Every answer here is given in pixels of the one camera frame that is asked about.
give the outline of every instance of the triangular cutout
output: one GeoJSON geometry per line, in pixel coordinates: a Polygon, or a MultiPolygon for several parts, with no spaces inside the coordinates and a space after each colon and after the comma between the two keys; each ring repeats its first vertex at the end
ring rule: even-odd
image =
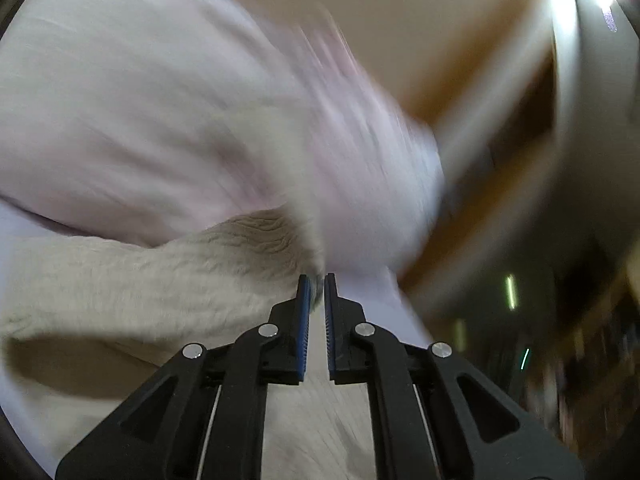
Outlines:
{"type": "Polygon", "coordinates": [[[178,377],[175,376],[159,383],[120,423],[122,431],[145,442],[153,442],[177,384],[178,377]]]}
{"type": "Polygon", "coordinates": [[[495,442],[520,427],[518,419],[473,378],[462,375],[458,377],[458,385],[476,422],[480,438],[486,443],[495,442]]]}

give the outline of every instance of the silver screw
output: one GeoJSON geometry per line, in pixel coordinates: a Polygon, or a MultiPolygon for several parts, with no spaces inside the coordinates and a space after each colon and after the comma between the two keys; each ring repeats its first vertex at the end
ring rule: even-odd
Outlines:
{"type": "Polygon", "coordinates": [[[356,325],[356,334],[359,334],[363,337],[369,337],[373,335],[376,331],[376,327],[374,327],[371,323],[358,323],[356,325]]]}
{"type": "Polygon", "coordinates": [[[198,343],[190,343],[182,349],[182,355],[187,359],[197,359],[204,352],[202,345],[198,343]]]}
{"type": "Polygon", "coordinates": [[[448,344],[443,342],[434,343],[433,346],[431,347],[431,351],[433,352],[434,355],[437,355],[438,357],[442,357],[443,359],[453,354],[453,350],[451,349],[451,347],[448,344]]]}
{"type": "Polygon", "coordinates": [[[258,334],[262,337],[273,337],[278,333],[278,327],[273,323],[265,323],[264,325],[260,325],[258,329],[258,334]]]}

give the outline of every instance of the green light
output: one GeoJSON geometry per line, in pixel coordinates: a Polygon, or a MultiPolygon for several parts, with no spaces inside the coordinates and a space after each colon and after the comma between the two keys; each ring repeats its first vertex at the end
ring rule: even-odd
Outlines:
{"type": "Polygon", "coordinates": [[[516,277],[513,274],[504,280],[507,289],[507,304],[510,310],[515,310],[518,306],[518,295],[516,293],[516,277]]]}
{"type": "Polygon", "coordinates": [[[520,365],[520,371],[524,370],[524,365],[527,362],[527,357],[529,356],[529,348],[527,348],[527,351],[524,352],[524,357],[522,358],[522,364],[520,365]]]}

